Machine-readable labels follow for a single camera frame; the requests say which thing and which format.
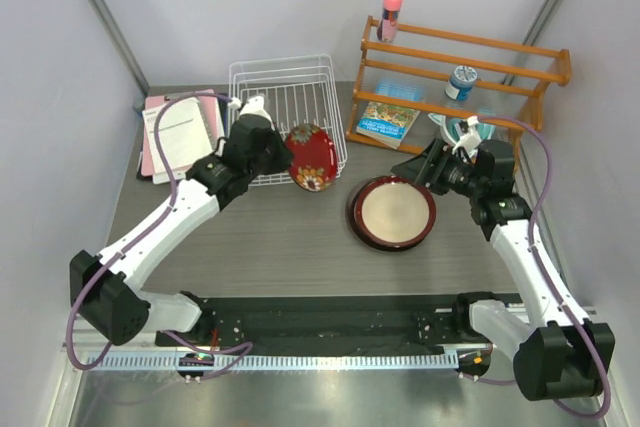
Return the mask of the dark red patterned plate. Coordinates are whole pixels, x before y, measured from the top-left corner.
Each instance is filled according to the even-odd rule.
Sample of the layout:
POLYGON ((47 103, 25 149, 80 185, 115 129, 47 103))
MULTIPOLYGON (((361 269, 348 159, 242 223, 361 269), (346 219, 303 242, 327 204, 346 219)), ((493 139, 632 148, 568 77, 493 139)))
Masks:
POLYGON ((289 132, 285 145, 293 153, 288 173, 296 185, 308 192, 322 192, 332 185, 338 175, 337 151, 323 129, 299 124, 289 132))

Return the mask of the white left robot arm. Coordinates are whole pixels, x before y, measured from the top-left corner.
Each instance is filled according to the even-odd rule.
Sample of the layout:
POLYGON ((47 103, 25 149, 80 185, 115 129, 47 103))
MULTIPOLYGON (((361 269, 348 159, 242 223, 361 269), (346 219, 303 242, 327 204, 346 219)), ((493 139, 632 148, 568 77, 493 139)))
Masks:
POLYGON ((77 253, 69 265, 73 317, 82 317, 114 346, 142 332, 175 331, 190 345, 205 344, 213 322, 195 296, 155 294, 143 287, 161 261, 204 222, 243 195, 259 176, 286 171, 293 155, 257 94, 233 98, 230 131, 197 160, 170 196, 120 240, 97 254, 77 253))

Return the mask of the dark red cream plate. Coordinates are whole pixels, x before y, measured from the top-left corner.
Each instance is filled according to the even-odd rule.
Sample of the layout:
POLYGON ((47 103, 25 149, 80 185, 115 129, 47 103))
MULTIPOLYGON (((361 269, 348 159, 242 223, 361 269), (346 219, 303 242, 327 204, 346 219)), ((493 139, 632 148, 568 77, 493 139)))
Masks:
POLYGON ((368 246, 400 252, 419 245, 436 221, 436 205, 425 188, 396 176, 370 179, 355 202, 355 218, 368 246))

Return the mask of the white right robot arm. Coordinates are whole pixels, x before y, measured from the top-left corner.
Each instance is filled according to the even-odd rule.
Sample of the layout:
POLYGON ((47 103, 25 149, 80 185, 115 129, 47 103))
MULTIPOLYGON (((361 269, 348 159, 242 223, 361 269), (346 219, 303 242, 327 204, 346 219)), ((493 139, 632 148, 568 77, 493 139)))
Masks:
POLYGON ((462 294, 451 318, 457 338, 488 339, 512 364, 514 382, 530 401, 600 397, 603 416, 612 392, 608 370, 615 336, 593 321, 560 277, 541 241, 537 217, 515 190, 515 149, 477 132, 485 117, 462 122, 459 141, 436 139, 392 173, 431 193, 468 198, 471 217, 507 266, 526 309, 520 320, 494 295, 462 294))

